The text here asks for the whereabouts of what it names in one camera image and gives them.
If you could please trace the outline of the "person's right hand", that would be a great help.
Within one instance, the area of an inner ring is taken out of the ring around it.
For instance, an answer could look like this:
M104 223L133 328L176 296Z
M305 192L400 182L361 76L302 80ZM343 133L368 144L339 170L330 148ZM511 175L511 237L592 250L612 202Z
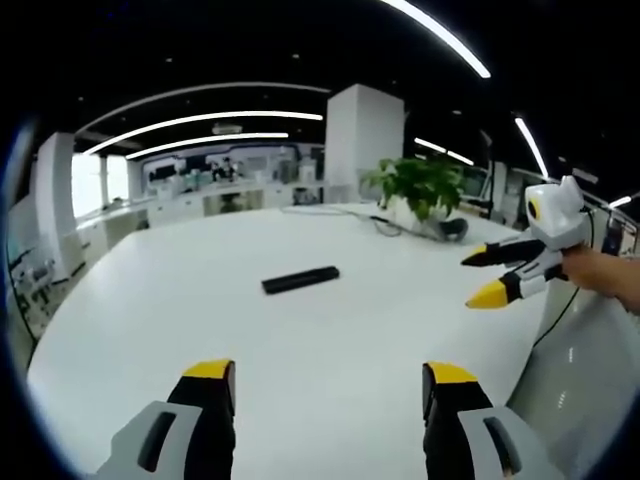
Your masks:
M584 245L563 252L564 274L578 287L617 299L639 314L639 259L598 252Z

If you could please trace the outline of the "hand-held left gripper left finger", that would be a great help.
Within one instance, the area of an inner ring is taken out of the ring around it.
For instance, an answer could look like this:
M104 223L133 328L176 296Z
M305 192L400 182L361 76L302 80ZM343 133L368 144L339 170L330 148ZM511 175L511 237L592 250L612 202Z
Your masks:
M95 479L229 479L236 435L235 362L199 362L111 440Z

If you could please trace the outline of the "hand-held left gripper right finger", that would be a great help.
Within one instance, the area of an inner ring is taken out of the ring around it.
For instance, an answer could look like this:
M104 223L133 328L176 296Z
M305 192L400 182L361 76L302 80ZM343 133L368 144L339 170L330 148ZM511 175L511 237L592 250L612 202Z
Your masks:
M478 379L442 362L422 366L423 451L430 479L562 479L535 432L495 406Z

